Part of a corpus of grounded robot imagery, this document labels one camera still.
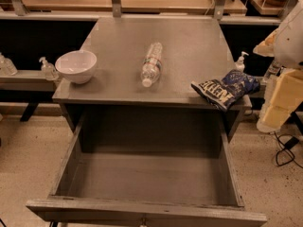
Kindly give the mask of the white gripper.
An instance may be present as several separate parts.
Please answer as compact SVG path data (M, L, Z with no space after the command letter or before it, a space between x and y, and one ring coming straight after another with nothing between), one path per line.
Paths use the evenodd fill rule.
M271 32L253 52L262 57L274 57L278 29ZM279 77L267 81L265 102L261 107L257 129L269 133L279 131L291 113L303 102L303 71L286 69Z

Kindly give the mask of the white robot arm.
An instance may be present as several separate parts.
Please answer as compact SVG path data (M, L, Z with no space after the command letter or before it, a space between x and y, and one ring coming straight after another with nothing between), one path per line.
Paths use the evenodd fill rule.
M274 60L262 78L264 100L257 129L269 133L279 131L303 102L303 0L298 0L279 27L254 53Z

